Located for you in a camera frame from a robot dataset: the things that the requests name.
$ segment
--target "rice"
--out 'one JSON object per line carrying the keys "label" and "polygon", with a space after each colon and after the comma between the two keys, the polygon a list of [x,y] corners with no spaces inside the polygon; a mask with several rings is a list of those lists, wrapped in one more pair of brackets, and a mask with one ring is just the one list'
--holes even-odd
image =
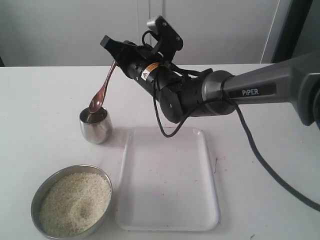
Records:
{"label": "rice", "polygon": [[56,238],[75,236],[95,224],[111,199],[111,187],[100,175],[73,173],[57,181],[41,203],[43,230]]}

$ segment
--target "white table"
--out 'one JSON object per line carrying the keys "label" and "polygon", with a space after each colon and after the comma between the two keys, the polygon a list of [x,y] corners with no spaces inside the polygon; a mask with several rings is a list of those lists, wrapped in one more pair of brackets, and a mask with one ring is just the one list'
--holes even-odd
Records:
{"label": "white table", "polygon": [[[235,75],[265,65],[184,66],[227,70]],[[117,192],[126,135],[134,127],[157,126],[151,96],[117,69],[105,106],[113,122],[111,142],[86,142],[79,113],[101,87],[109,68],[0,68],[1,239],[44,239],[30,217],[32,198],[52,173],[75,164],[95,165]],[[320,132],[304,126],[289,103],[241,106],[261,154],[288,183],[320,202]],[[174,126],[161,115],[165,126]],[[132,232],[110,216],[90,239],[249,240],[320,239],[320,213],[278,185],[252,153],[237,114],[190,118],[202,128],[215,165],[221,217],[207,232]]]}

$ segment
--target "yellow warning sticker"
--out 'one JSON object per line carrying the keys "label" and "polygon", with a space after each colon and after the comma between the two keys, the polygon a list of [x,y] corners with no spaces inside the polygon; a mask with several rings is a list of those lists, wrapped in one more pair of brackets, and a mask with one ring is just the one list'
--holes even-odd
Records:
{"label": "yellow warning sticker", "polygon": [[150,64],[149,66],[147,66],[145,68],[145,70],[143,70],[143,72],[141,73],[141,78],[146,81],[149,74],[153,70],[155,70],[158,66],[159,66],[159,62],[154,62],[154,63]]}

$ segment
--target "plastic tray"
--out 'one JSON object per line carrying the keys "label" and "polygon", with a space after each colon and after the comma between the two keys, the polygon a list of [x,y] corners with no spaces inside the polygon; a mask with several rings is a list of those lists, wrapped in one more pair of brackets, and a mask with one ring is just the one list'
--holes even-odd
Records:
{"label": "plastic tray", "polygon": [[212,229],[219,220],[213,181],[200,129],[165,138],[157,127],[136,128],[125,145],[116,222],[131,231]]}

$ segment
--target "metal bowl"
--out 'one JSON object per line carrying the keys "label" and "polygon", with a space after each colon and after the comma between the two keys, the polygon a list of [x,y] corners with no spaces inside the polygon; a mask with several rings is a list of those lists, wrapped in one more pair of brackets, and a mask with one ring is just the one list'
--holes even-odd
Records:
{"label": "metal bowl", "polygon": [[39,230],[39,232],[45,236],[47,239],[55,239],[55,240],[75,240],[75,239],[83,239],[85,237],[88,237],[89,235],[91,235],[95,230],[97,230],[98,227],[100,227],[100,225],[104,222],[104,220],[106,219],[108,212],[110,211],[110,206],[111,206],[111,199],[110,202],[105,210],[105,212],[103,213],[103,215],[100,217],[100,219],[94,224],[92,225],[90,228],[88,228],[87,230],[80,232],[78,235],[74,235],[74,236],[70,236],[70,237],[55,237],[55,236],[51,236],[49,234],[47,234],[43,228],[42,225],[40,223],[39,220],[39,212],[40,212],[40,207],[41,207],[41,203],[44,199],[44,197],[46,196],[48,190],[57,182],[59,181],[61,178],[66,177],[70,174],[74,174],[74,173],[93,173],[93,174],[98,174],[101,177],[103,177],[109,184],[110,184],[110,188],[111,188],[111,198],[112,198],[112,184],[111,181],[108,177],[108,175],[101,170],[98,167],[95,166],[91,166],[91,165],[74,165],[74,166],[69,166],[66,167],[64,169],[61,169],[60,171],[57,171],[56,173],[54,173],[53,175],[51,175],[47,180],[44,181],[44,183],[42,183],[42,185],[38,188],[38,190],[36,191],[33,199],[32,199],[32,203],[31,203],[31,218],[33,221],[33,224],[35,225],[35,227]]}

